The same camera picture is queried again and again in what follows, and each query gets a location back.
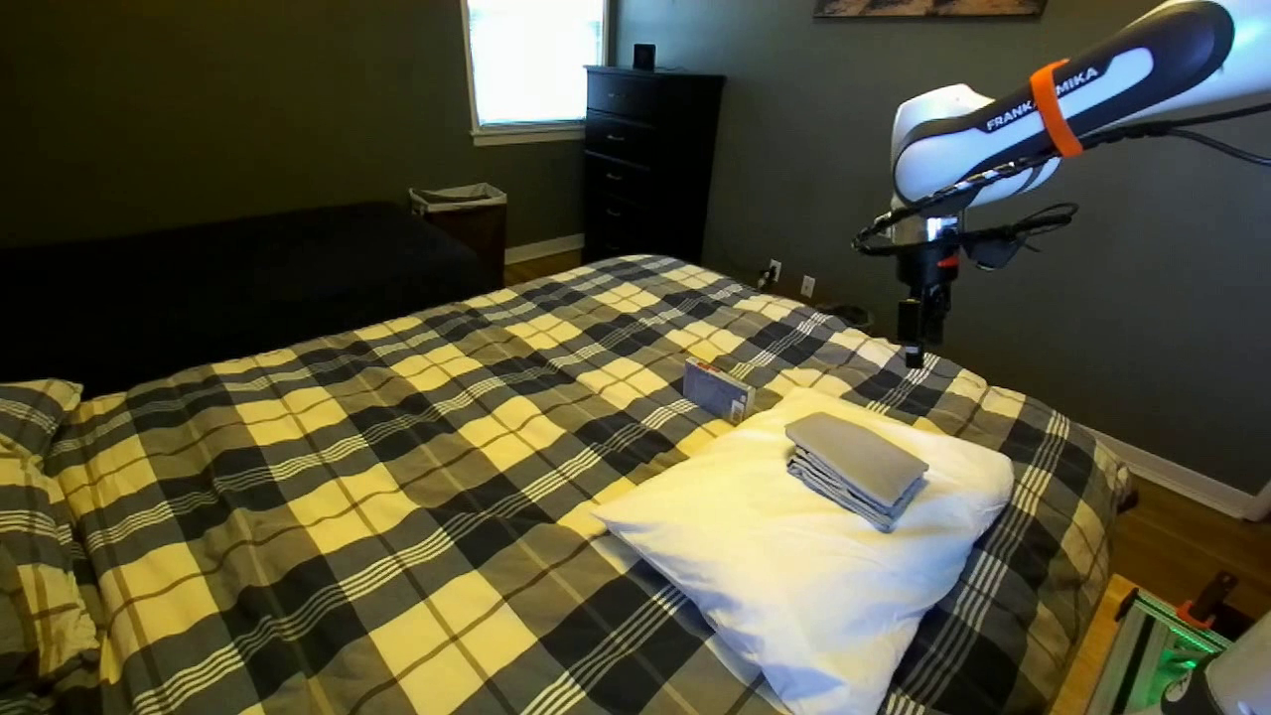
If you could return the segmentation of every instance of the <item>robotic arm gripper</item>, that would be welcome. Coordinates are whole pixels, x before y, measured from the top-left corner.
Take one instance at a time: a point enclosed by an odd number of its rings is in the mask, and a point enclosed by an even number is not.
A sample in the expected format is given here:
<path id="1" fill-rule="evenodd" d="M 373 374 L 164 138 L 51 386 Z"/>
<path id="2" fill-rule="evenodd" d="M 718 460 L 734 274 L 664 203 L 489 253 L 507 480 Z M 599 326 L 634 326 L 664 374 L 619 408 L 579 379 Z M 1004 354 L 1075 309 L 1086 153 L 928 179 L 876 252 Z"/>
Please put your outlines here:
<path id="1" fill-rule="evenodd" d="M 1075 216 L 1060 203 L 1011 228 L 962 231 L 971 206 L 1023 195 L 1098 143 L 1266 110 L 1271 104 L 1253 104 L 1182 118 L 1260 96 L 1271 96 L 1271 4 L 1167 0 L 1108 43 L 1036 69 L 1011 96 L 953 85 L 905 101 L 890 137 L 894 206 L 855 240 L 863 253 L 898 259 L 905 367 L 921 367 L 924 346 L 942 341 L 962 253 L 1004 265 L 1027 236 Z"/>

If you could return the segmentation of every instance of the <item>bed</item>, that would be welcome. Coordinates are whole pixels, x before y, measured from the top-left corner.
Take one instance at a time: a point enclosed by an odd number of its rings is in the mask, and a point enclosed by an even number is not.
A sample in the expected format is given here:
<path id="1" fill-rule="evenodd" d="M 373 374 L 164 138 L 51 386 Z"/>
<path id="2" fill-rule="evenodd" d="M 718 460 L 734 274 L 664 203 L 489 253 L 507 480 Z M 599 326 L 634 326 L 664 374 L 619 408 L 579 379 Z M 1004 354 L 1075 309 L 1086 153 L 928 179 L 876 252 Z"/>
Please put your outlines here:
<path id="1" fill-rule="evenodd" d="M 586 508 L 726 443 L 712 363 L 1007 459 L 1007 501 L 880 713 L 1043 713 L 1125 470 L 1063 412 L 655 253 L 117 394 L 0 386 L 9 705 L 103 713 L 782 713 Z"/>

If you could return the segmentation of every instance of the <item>pillowcase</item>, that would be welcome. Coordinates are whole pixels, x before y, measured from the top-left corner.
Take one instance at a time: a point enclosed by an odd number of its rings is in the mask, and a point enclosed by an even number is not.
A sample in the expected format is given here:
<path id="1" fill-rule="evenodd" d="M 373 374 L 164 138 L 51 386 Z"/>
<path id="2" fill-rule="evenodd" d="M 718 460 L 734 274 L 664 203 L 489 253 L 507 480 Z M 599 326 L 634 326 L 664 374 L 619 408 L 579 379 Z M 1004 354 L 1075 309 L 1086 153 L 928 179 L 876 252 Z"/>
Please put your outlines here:
<path id="1" fill-rule="evenodd" d="M 787 425 L 830 412 L 928 464 L 894 531 L 787 472 Z M 712 620 L 793 713 L 876 713 L 917 620 L 955 584 L 1011 470 L 981 445 L 789 394 L 595 517 Z"/>
<path id="2" fill-rule="evenodd" d="M 74 383 L 0 383 L 0 455 L 43 459 L 80 394 Z"/>
<path id="3" fill-rule="evenodd" d="M 55 477 L 0 451 L 0 713 L 96 681 L 97 628 L 74 580 L 80 545 Z"/>

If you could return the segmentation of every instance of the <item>folded cloth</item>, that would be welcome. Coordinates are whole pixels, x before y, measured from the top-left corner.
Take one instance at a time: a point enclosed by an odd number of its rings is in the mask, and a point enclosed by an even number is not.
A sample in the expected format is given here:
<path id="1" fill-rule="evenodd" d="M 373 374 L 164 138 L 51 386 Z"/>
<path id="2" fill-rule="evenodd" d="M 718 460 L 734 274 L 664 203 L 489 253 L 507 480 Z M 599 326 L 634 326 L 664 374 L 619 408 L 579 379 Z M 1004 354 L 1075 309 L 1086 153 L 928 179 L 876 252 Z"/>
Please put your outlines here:
<path id="1" fill-rule="evenodd" d="M 830 412 L 928 464 L 894 531 L 787 477 L 787 425 Z M 953 587 L 1011 486 L 999 455 L 787 394 L 595 517 L 763 670 L 789 713 L 876 713 L 917 620 Z"/>
<path id="2" fill-rule="evenodd" d="M 789 477 L 798 477 L 818 498 L 863 513 L 873 529 L 890 531 L 924 486 L 924 460 L 890 445 L 885 439 L 835 423 L 830 412 L 808 412 L 789 428 Z"/>

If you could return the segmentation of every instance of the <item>dark gray wall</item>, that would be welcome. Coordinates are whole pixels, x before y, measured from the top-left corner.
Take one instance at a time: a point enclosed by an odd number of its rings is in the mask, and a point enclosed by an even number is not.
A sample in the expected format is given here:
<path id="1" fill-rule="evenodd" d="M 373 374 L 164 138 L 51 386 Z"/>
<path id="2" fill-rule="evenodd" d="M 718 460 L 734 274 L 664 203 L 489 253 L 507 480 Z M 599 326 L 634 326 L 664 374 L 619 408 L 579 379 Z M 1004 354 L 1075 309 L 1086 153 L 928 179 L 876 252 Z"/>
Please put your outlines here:
<path id="1" fill-rule="evenodd" d="M 966 81 L 987 96 L 1108 41 L 1146 0 L 1053 0 L 1043 22 L 818 26 L 812 0 L 624 0 L 616 56 L 721 73 L 705 253 L 787 259 L 865 309 L 894 265 L 844 240 L 890 195 L 898 101 Z M 1271 125 L 1223 126 L 1271 149 Z M 991 383 L 1260 492 L 1271 464 L 1271 179 L 1187 143 L 1102 149 L 1007 206 L 1075 198 L 1081 218 L 1004 274 L 955 282 L 950 349 Z"/>
<path id="2" fill-rule="evenodd" d="M 575 143 L 473 149 L 458 4 L 0 4 L 0 247 L 489 179 L 579 231 Z"/>

